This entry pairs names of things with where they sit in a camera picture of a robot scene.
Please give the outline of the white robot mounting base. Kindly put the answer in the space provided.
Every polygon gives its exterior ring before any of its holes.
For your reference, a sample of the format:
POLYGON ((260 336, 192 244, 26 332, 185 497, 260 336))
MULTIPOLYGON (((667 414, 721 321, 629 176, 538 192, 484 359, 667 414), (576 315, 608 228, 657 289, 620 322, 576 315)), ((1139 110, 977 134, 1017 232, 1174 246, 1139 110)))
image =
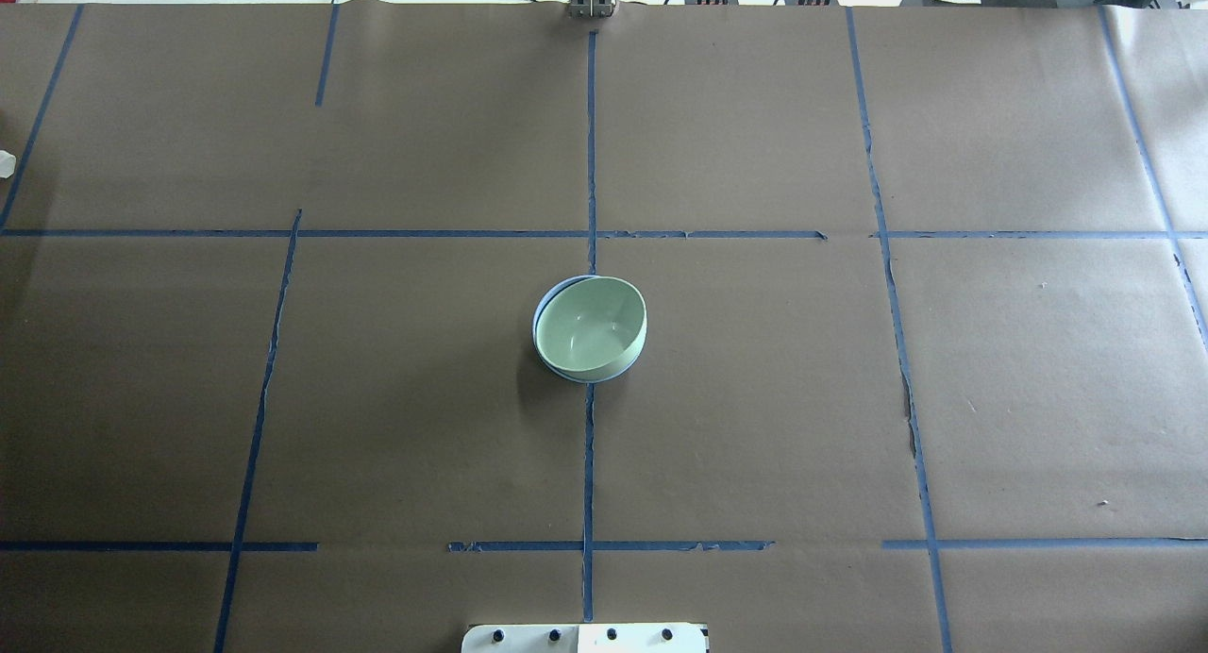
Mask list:
POLYGON ((461 636, 461 652, 709 652, 707 626, 687 622, 486 624, 461 636))

